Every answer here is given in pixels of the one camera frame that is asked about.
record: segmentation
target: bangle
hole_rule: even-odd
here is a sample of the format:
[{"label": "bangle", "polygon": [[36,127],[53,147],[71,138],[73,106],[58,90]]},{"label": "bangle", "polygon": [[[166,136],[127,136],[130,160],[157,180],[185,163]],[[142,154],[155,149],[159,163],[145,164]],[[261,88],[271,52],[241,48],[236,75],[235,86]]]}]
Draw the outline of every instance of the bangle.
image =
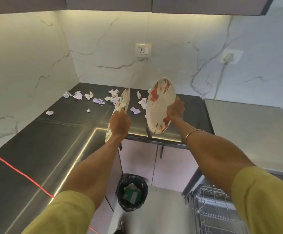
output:
[{"label": "bangle", "polygon": [[189,132],[189,133],[186,135],[186,141],[185,141],[185,144],[186,144],[186,145],[187,145],[187,138],[188,138],[188,136],[189,136],[191,133],[193,133],[193,132],[195,132],[195,131],[198,131],[198,130],[200,130],[200,129],[193,130],[193,131]]}]

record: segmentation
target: floor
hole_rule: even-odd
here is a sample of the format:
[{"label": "floor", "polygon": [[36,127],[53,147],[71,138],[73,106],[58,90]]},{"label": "floor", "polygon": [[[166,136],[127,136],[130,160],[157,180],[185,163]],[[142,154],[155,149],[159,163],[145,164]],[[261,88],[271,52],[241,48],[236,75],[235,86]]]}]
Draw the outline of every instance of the floor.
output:
[{"label": "floor", "polygon": [[121,218],[126,234],[195,234],[190,209],[180,192],[148,186],[149,193],[140,209],[125,212],[117,203],[108,234],[113,234]]}]

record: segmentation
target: cabinet handle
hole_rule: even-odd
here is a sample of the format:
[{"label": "cabinet handle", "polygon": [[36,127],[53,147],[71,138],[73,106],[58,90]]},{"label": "cabinet handle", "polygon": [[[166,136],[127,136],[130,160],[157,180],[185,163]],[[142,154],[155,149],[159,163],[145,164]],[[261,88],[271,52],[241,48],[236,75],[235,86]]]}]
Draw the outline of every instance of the cabinet handle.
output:
[{"label": "cabinet handle", "polygon": [[161,147],[160,158],[162,158],[162,155],[163,155],[163,146]]}]

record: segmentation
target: black trash bag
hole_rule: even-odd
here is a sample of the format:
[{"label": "black trash bag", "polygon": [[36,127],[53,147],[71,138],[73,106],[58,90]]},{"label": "black trash bag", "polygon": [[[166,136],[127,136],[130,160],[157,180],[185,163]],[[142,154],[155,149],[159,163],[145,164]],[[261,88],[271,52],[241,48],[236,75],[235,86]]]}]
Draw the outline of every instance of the black trash bag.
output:
[{"label": "black trash bag", "polygon": [[[138,204],[131,204],[128,200],[123,199],[124,188],[127,187],[131,183],[137,186],[142,192],[142,197]],[[146,182],[144,181],[143,177],[136,176],[133,174],[128,174],[128,173],[123,174],[123,178],[119,181],[118,187],[116,188],[116,196],[118,198],[118,202],[121,208],[124,211],[132,212],[140,208],[144,204],[147,195],[148,195],[148,186]]]}]

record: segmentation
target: electrical outlet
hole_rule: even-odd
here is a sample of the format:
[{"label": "electrical outlet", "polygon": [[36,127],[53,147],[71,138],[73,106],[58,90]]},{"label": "electrical outlet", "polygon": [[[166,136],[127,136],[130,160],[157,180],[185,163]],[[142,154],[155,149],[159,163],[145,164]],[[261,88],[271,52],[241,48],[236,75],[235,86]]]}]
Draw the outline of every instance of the electrical outlet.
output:
[{"label": "electrical outlet", "polygon": [[229,54],[232,53],[234,55],[234,60],[229,64],[237,64],[243,54],[242,50],[235,50],[235,49],[224,49],[223,54],[220,55],[219,62],[225,63],[224,58]]},{"label": "electrical outlet", "polygon": [[135,45],[136,57],[150,57],[151,56],[151,44],[138,44]]}]

